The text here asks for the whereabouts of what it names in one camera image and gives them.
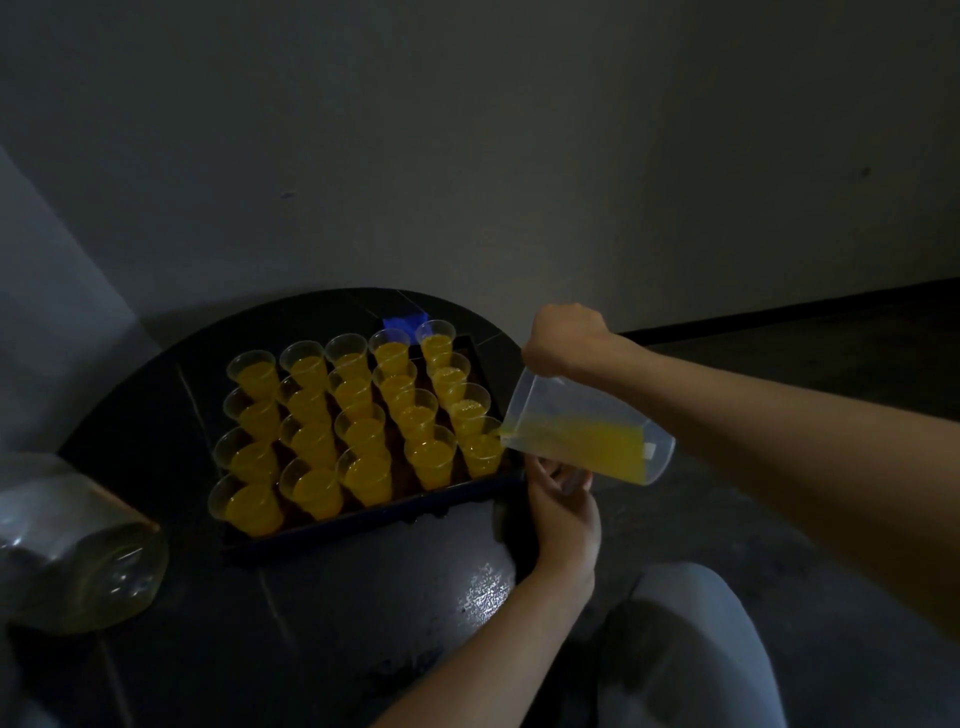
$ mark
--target forearm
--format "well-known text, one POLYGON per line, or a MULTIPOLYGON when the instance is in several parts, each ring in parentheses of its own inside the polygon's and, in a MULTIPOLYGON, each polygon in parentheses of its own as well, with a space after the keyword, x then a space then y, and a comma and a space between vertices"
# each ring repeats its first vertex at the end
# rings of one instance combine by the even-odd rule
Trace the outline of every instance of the forearm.
POLYGON ((627 401, 956 632, 960 425, 722 372, 621 337, 575 378, 627 401))
POLYGON ((592 577, 534 570, 472 639, 375 728, 518 726, 591 591, 592 577))

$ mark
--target dark floor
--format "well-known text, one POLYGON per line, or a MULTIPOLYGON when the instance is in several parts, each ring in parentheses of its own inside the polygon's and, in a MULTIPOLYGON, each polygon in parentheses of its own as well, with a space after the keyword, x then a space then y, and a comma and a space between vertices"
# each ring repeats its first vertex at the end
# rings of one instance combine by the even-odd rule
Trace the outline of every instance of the dark floor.
MULTIPOLYGON (((958 301, 887 306, 657 350, 960 420, 958 301)), ((793 728, 960 724, 960 646, 682 447, 650 488, 598 485, 604 540, 596 594, 575 630, 579 642, 630 590, 642 565, 695 560, 727 579, 756 622, 793 728)), ((580 656, 577 645, 567 649, 570 656, 580 656)), ((582 690, 579 674, 571 669, 565 680, 582 690)), ((563 724, 582 725, 585 714, 580 691, 570 692, 563 724)))

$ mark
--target hand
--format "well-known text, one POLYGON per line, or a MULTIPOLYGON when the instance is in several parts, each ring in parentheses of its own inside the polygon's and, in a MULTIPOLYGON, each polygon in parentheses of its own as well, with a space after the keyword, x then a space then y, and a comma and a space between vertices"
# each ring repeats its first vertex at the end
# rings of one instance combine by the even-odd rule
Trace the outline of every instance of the hand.
POLYGON ((577 474, 576 468, 534 455, 526 455, 525 461, 540 542, 537 570, 583 583, 592 592, 600 550, 600 514, 589 492, 593 473, 577 474))
POLYGON ((613 337, 603 316, 579 303, 549 304, 534 319, 523 363, 540 376, 576 379, 584 354, 613 337))

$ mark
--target yellow liquid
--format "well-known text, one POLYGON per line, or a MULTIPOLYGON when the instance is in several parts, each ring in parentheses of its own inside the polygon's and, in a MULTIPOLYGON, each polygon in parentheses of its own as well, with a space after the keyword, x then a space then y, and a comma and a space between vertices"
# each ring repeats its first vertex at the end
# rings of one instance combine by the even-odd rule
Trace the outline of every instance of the yellow liquid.
POLYGON ((368 455, 359 458, 348 469, 344 485, 365 506, 386 503, 393 497, 390 460, 368 455))
POLYGON ((503 459, 500 438, 494 435, 470 435, 461 441, 470 477, 493 475, 503 459))
POLYGON ((310 471, 294 486, 294 502, 317 521, 332 519, 344 507, 344 494, 331 469, 310 471))
POLYGON ((311 468, 332 468, 337 464, 330 425, 304 425, 290 441, 290 447, 311 468))
POLYGON ((487 407, 476 400, 460 400, 450 404, 447 414, 450 415, 457 439, 463 442, 465 437, 479 434, 483 429, 484 421, 481 418, 487 414, 487 407))
POLYGON ((272 400, 280 379, 276 366, 269 361, 258 361, 237 375, 237 384, 254 400, 272 400))
POLYGON ((253 443, 230 458, 230 472, 251 485, 273 485, 278 467, 276 453, 267 443, 253 443))
POLYGON ((402 375, 407 372, 407 362, 410 361, 409 350, 410 347, 406 344, 391 341, 377 347, 373 352, 373 358, 385 375, 402 375))
POLYGON ((373 392, 370 389, 370 379, 348 379, 333 393, 333 398, 340 405, 341 409, 348 407, 367 405, 367 410, 373 412, 373 392))
POLYGON ((367 366, 367 355, 365 353, 345 353, 333 362, 333 366, 340 370, 340 376, 344 379, 370 377, 370 368, 367 366))
POLYGON ((434 366, 448 366, 450 355, 453 354, 453 341, 449 336, 441 333, 435 333, 427 336, 420 342, 420 350, 423 352, 423 358, 434 366))
POLYGON ((303 359, 298 359, 290 367, 290 376, 305 389, 319 389, 322 392, 329 387, 326 363, 322 356, 305 356, 303 359))
POLYGON ((407 407, 394 417, 403 439, 412 441, 433 439, 435 419, 436 415, 432 409, 420 405, 407 407))
POLYGON ((249 536, 266 536, 283 525, 283 513, 269 489, 248 485, 227 503, 227 520, 249 536))
POLYGON ((240 413, 237 422, 253 437, 270 443, 280 436, 280 412, 271 401, 257 401, 240 413))
POLYGON ((417 446, 410 453, 410 464, 417 471, 420 485, 428 491, 450 484, 453 471, 453 450, 447 443, 432 440, 417 446))
POLYGON ((330 413, 326 409, 326 397, 322 389, 301 389, 287 400, 287 409, 297 420, 306 423, 330 425, 330 413))
POLYGON ((374 419, 357 420, 347 428, 344 441, 357 455, 376 454, 386 448, 383 423, 374 419))
POLYGON ((578 468, 642 485, 643 427, 578 417, 527 417, 516 433, 529 451, 578 468))
POLYGON ((380 394, 391 410, 400 411, 414 403, 414 380, 407 375, 388 376, 380 384, 380 394))

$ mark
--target round table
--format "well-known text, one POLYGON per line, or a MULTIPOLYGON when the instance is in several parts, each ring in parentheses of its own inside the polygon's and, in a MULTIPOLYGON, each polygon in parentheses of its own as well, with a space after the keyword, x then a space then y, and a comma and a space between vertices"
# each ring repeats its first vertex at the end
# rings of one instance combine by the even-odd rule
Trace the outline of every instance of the round table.
MULTIPOLYGON (((218 477, 211 444, 231 426, 224 368, 237 353, 370 336, 383 318, 418 310, 473 337, 505 411, 522 363, 500 329, 432 296, 353 288, 213 324, 86 417, 60 454, 159 522, 171 559, 153 606, 102 635, 12 633, 26 687, 47 710, 68 725, 366 725, 492 614, 520 568, 494 528, 493 502, 255 568, 224 562, 222 526, 206 512, 218 477)), ((516 522, 530 533, 522 515, 516 522)))

